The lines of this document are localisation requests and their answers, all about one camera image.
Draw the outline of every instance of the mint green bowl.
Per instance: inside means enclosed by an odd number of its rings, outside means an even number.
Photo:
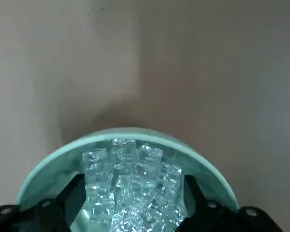
[[[42,199],[57,196],[76,174],[82,172],[81,154],[87,145],[101,144],[116,138],[155,143],[170,159],[182,167],[184,174],[196,177],[206,197],[232,210],[238,209],[238,202],[230,185],[210,162],[185,143],[169,135],[141,128],[102,130],[61,147],[47,156],[28,175],[18,194],[17,204],[22,204],[22,208],[26,209]],[[80,212],[72,225],[72,230],[89,231],[87,225],[86,217]]]

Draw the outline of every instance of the screw head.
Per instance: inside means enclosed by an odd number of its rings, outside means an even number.
[[[48,207],[50,205],[50,202],[49,201],[45,201],[42,203],[42,207],[45,208],[45,207]]]
[[[251,209],[251,208],[246,209],[246,214],[248,216],[251,216],[251,217],[256,217],[258,215],[257,212],[256,212],[256,210]]]
[[[207,203],[207,206],[210,207],[210,208],[212,208],[212,209],[217,207],[217,205],[216,205],[215,202],[208,202]]]
[[[10,213],[11,211],[12,211],[12,208],[5,208],[5,209],[2,209],[0,213],[2,215],[6,215],[6,214]]]

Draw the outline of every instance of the table surface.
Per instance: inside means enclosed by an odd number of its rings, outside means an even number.
[[[290,231],[290,1],[0,0],[0,204],[115,126],[186,142]]]

